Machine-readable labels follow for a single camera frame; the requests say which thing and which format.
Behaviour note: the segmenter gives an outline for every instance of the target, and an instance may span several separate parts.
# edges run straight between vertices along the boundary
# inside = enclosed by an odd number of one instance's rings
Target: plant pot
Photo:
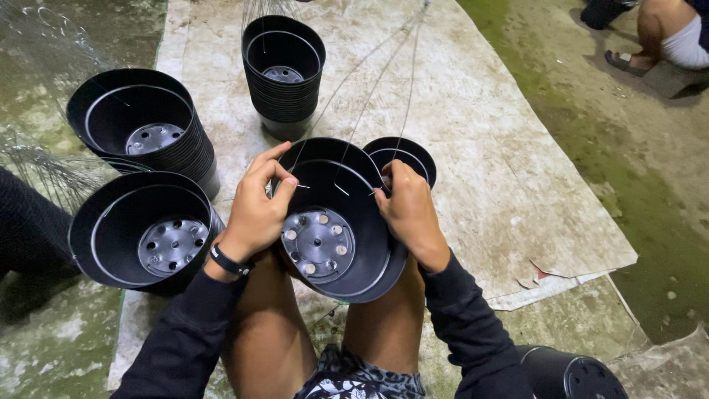
[[[380,171],[387,163],[398,159],[423,176],[433,189],[436,183],[436,164],[428,151],[416,142],[403,137],[382,137],[370,141],[363,150],[372,158]]]
[[[187,89],[162,72],[111,70],[79,87],[67,104],[76,135],[99,157],[121,159],[195,182],[213,181],[214,148]],[[122,173],[133,172],[113,164]],[[210,194],[216,191],[213,187]]]
[[[623,385],[600,361],[548,346],[517,346],[537,399],[627,399]]]
[[[309,187],[296,189],[281,235],[299,278],[350,303],[384,295],[398,280],[408,253],[390,235],[370,195],[383,182],[369,156],[345,141],[320,137],[295,144],[279,162]],[[278,184],[276,178],[271,181],[274,193]]]
[[[112,180],[82,205],[69,245],[92,280],[175,295],[204,264],[223,229],[195,182],[171,172],[139,172]]]
[[[264,16],[244,29],[242,60],[251,102],[268,132],[294,137],[318,106],[325,46],[307,25]]]

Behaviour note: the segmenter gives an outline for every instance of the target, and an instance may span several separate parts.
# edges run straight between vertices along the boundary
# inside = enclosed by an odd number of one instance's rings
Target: right hand
[[[378,188],[374,189],[374,198],[393,234],[427,272],[445,270],[450,250],[438,227],[426,179],[398,159],[384,166],[381,172],[391,184],[391,198],[386,198]]]

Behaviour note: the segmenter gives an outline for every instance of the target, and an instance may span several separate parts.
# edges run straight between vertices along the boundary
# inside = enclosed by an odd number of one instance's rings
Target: black sleeve
[[[200,270],[162,311],[111,399],[204,396],[231,310],[246,282],[242,277],[221,283]]]
[[[455,398],[531,399],[512,339],[453,252],[444,271],[421,274],[436,336],[448,344],[448,361],[463,368]]]

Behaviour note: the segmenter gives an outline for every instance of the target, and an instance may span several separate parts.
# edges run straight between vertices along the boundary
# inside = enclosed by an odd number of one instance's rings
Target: hand
[[[409,165],[395,159],[384,166],[382,174],[391,185],[391,198],[374,189],[382,217],[396,238],[430,273],[443,271],[450,250],[438,227],[438,216],[431,199],[431,187]]]
[[[219,249],[230,259],[245,262],[280,236],[298,180],[276,159],[290,147],[287,141],[260,153],[236,187],[229,224],[219,243]],[[265,187],[274,176],[283,183],[269,199]]]

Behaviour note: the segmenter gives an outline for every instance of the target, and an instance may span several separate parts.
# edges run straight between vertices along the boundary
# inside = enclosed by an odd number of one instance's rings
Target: thigh
[[[645,0],[640,14],[652,15],[660,25],[663,39],[669,38],[687,26],[697,11],[684,0]]]
[[[222,362],[239,399],[292,398],[318,363],[279,261],[271,251],[257,261],[227,330]]]
[[[424,285],[409,256],[396,284],[382,297],[351,304],[342,345],[365,361],[394,373],[418,372]]]

